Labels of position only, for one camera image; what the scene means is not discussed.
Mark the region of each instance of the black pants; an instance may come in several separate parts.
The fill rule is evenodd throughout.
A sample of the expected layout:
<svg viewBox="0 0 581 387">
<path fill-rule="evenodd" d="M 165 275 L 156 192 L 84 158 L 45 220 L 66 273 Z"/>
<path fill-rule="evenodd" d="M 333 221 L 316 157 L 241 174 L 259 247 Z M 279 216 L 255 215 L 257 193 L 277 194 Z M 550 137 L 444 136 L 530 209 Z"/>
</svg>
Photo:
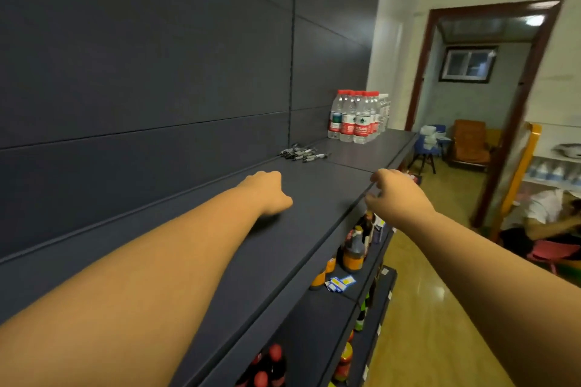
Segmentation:
<svg viewBox="0 0 581 387">
<path fill-rule="evenodd" d="M 527 254 L 533 251 L 534 242 L 529 239 L 525 229 L 522 227 L 505 229 L 504 231 L 500 231 L 498 235 L 503 240 L 505 249 L 514 252 L 517 256 L 526 258 Z M 581 238 L 571 234 L 549 237 L 547 240 L 560 244 L 581 246 Z M 581 250 L 571 254 L 566 259 L 581 260 Z"/>
</svg>

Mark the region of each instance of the door frame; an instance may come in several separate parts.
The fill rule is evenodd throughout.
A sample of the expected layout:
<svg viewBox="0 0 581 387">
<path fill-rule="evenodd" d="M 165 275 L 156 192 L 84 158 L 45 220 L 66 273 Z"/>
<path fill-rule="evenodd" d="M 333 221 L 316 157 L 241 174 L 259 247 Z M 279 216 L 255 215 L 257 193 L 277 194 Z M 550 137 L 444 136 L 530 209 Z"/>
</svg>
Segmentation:
<svg viewBox="0 0 581 387">
<path fill-rule="evenodd" d="M 502 174 L 503 166 L 508 158 L 512 143 L 517 136 L 519 125 L 525 115 L 525 106 L 529 98 L 530 90 L 539 70 L 544 52 L 547 48 L 549 38 L 553 32 L 556 20 L 563 6 L 564 0 L 531 0 L 526 2 L 509 2 L 491 5 L 475 5 L 456 8 L 431 9 L 428 15 L 428 22 L 424 31 L 424 41 L 422 42 L 421 53 L 418 60 L 418 67 L 415 73 L 414 87 L 411 91 L 410 106 L 405 121 L 405 129 L 411 130 L 415 114 L 417 112 L 419 96 L 422 90 L 423 75 L 428 63 L 429 51 L 432 45 L 433 31 L 438 27 L 438 22 L 444 17 L 526 17 L 529 15 L 545 15 L 545 20 L 541 26 L 529 51 L 525 69 L 520 76 L 517 93 L 512 100 L 511 113 L 507 116 L 503 127 L 501 141 L 498 149 L 494 152 L 488 169 L 486 181 L 482 187 L 481 194 L 474 213 L 470 218 L 473 228 L 480 228 L 484 223 L 486 212 L 490 207 L 490 202 L 494 191 L 498 186 Z"/>
</svg>

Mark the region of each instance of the hand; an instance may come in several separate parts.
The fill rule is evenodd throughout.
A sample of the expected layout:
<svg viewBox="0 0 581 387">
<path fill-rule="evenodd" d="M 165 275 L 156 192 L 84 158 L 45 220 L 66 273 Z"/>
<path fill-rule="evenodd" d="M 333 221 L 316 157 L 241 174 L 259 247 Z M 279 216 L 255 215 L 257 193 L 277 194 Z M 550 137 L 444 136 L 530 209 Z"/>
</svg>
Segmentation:
<svg viewBox="0 0 581 387">
<path fill-rule="evenodd" d="M 247 176 L 237 188 L 251 189 L 252 198 L 257 198 L 263 216 L 272 216 L 292 206 L 292 198 L 282 192 L 282 176 L 279 171 L 257 171 Z"/>
<path fill-rule="evenodd" d="M 368 194 L 367 208 L 393 227 L 399 229 L 435 211 L 413 179 L 401 171 L 380 169 L 371 175 L 371 181 L 377 183 L 381 196 Z"/>
</svg>

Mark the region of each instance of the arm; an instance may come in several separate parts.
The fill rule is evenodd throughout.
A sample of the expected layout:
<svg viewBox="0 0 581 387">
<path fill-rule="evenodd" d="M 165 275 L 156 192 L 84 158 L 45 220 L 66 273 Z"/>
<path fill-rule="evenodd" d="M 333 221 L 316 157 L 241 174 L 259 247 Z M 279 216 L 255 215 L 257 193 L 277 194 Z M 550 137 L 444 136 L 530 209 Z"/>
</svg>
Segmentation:
<svg viewBox="0 0 581 387">
<path fill-rule="evenodd" d="M 436 213 L 403 173 L 372 180 L 369 208 L 418 245 L 517 386 L 579 384 L 581 289 Z"/>
<path fill-rule="evenodd" d="M 578 215 L 555 223 L 541 223 L 536 219 L 525 219 L 525 232 L 531 240 L 547 239 L 566 234 L 579 225 L 581 225 L 581 216 Z"/>
<path fill-rule="evenodd" d="M 0 385 L 168 385 L 256 219 L 291 205 L 260 171 L 98 260 L 0 327 Z"/>
</svg>

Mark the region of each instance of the tiled floor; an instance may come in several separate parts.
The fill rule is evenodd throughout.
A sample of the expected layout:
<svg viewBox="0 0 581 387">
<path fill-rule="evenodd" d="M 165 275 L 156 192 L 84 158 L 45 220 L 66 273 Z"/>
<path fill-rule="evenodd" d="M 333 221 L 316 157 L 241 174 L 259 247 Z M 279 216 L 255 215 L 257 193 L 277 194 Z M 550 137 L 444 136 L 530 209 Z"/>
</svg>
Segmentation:
<svg viewBox="0 0 581 387">
<path fill-rule="evenodd" d="M 422 189 L 437 211 L 468 225 L 484 173 L 439 159 L 436 170 L 424 168 Z M 513 385 L 456 298 L 403 233 L 393 237 L 384 263 L 396 268 L 398 279 L 366 387 Z"/>
</svg>

